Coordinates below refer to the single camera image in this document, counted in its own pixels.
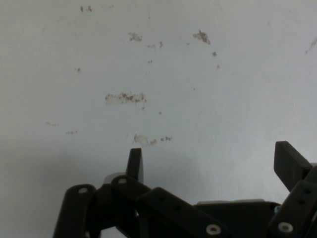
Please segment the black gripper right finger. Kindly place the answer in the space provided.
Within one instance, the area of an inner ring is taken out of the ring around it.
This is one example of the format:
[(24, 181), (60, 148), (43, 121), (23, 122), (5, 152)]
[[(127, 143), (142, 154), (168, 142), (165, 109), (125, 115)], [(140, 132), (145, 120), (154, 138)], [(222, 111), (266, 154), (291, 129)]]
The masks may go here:
[(274, 171), (289, 194), (268, 225), (271, 238), (317, 236), (317, 165), (289, 142), (275, 144)]

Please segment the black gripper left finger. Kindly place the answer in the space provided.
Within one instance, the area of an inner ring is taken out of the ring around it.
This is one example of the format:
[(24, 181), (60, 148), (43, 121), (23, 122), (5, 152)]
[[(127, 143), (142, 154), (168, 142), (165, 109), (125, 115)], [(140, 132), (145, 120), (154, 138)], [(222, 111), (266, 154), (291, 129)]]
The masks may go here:
[(162, 188), (143, 183), (142, 150), (130, 150), (126, 172), (95, 188), (69, 188), (55, 238), (98, 238), (115, 227), (128, 238), (227, 238), (228, 228)]

